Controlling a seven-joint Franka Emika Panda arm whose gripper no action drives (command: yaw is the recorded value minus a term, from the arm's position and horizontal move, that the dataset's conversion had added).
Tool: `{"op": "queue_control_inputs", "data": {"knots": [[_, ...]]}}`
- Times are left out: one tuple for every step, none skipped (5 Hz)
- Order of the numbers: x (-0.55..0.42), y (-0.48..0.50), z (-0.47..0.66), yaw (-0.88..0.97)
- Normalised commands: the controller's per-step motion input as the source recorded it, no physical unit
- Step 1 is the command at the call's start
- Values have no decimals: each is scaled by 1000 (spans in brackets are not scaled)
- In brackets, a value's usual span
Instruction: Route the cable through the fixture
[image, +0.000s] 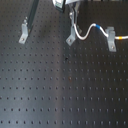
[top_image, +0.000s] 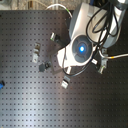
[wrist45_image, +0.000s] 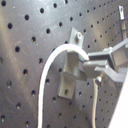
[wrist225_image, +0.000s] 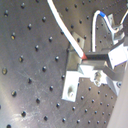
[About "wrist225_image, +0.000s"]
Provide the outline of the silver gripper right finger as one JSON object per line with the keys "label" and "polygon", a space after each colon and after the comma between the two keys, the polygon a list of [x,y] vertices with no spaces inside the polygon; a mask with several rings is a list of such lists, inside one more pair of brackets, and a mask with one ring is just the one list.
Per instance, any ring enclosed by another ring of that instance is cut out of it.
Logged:
{"label": "silver gripper right finger", "polygon": [[94,84],[100,87],[102,84],[107,84],[113,87],[115,83],[121,82],[124,76],[124,70],[112,70],[109,67],[104,67],[102,70],[97,70],[94,74]]}

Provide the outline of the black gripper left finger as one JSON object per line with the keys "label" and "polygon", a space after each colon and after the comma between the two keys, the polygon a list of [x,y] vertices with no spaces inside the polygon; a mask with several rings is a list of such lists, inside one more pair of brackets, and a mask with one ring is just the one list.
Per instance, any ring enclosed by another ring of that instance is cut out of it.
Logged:
{"label": "black gripper left finger", "polygon": [[105,60],[109,67],[111,67],[108,50],[102,50],[99,52],[87,52],[86,56],[88,60]]}

